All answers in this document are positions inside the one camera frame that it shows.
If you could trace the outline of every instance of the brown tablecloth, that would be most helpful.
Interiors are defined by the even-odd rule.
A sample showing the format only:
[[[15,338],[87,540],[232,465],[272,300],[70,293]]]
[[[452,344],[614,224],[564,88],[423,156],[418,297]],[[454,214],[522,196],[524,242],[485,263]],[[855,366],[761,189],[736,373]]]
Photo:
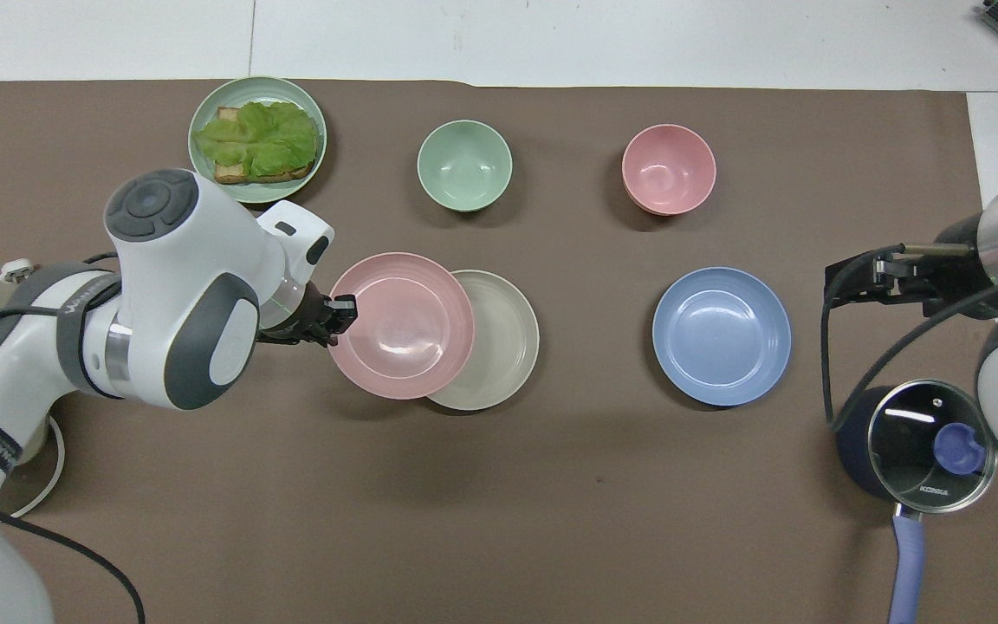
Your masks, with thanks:
[[[190,165],[191,114],[219,83],[0,83],[0,264],[111,249],[108,195]],[[337,230],[316,283],[385,251],[498,273],[538,313],[534,375],[458,415],[365,394],[321,348],[261,347],[196,412],[70,396],[55,406],[68,464],[32,521],[121,566],[155,623],[886,620],[891,507],[849,481],[823,422],[821,280],[982,208],[962,94],[301,85],[329,149],[292,199]],[[492,124],[515,157],[507,193],[470,216],[415,173],[426,134],[458,118]],[[682,217],[622,188],[623,147],[660,122],[716,151],[716,189]],[[682,395],[650,341],[664,290],[708,265],[760,277],[793,324],[784,379],[732,410]],[[839,399],[920,317],[835,312]],[[882,381],[971,390],[987,328],[947,323]],[[998,621],[998,477],[925,522],[919,620]],[[60,621],[132,620],[94,564],[8,534]]]

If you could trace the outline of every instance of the blue handle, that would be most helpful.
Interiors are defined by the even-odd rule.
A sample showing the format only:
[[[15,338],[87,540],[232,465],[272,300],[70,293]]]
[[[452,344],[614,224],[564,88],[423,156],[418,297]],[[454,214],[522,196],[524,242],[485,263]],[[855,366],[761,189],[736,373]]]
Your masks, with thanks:
[[[896,564],[896,584],[891,589],[891,611],[888,624],[915,624],[918,593],[923,586],[923,523],[904,515],[891,518],[896,532],[899,562]]]

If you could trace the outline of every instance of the toast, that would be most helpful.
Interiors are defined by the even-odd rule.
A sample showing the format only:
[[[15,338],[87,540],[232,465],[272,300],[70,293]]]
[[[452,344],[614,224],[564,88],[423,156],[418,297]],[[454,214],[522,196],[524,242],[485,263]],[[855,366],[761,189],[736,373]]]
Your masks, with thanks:
[[[218,119],[237,121],[238,110],[241,109],[218,107]],[[214,181],[220,185],[245,185],[245,183],[249,182],[265,185],[265,183],[270,182],[288,182],[290,180],[306,178],[312,166],[314,166],[314,162],[310,161],[307,165],[301,167],[301,169],[284,171],[275,175],[249,175],[246,173],[245,166],[242,163],[238,162],[237,165],[230,166],[221,166],[218,163],[214,163]]]

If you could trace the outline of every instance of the pink plate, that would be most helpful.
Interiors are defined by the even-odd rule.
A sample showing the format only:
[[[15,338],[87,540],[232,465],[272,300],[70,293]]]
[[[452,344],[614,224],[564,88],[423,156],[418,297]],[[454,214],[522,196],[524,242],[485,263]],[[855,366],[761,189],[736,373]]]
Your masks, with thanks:
[[[703,203],[714,188],[716,165],[708,143],[672,123],[647,127],[622,154],[622,182],[634,203],[670,216]]]
[[[357,386],[387,399],[418,399],[448,386],[476,336],[471,303],[443,266],[413,253],[357,262],[332,296],[356,295],[357,320],[330,356]]]

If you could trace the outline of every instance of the lettuce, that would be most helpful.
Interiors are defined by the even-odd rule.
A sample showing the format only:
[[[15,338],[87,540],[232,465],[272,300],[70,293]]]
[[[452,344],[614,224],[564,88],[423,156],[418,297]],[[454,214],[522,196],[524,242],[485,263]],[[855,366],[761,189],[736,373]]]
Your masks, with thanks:
[[[206,158],[221,166],[241,163],[250,177],[301,169],[318,151],[314,123],[292,102],[249,102],[237,121],[215,119],[191,137]]]

